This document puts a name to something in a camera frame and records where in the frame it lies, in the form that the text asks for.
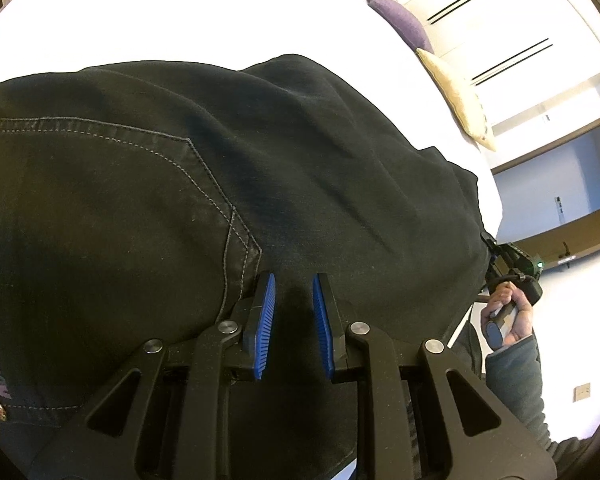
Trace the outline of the person's right hand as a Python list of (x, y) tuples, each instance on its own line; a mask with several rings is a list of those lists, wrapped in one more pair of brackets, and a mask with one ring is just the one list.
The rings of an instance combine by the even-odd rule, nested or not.
[(532, 334), (533, 306), (512, 282), (503, 282), (480, 313), (481, 330), (492, 350), (500, 350)]

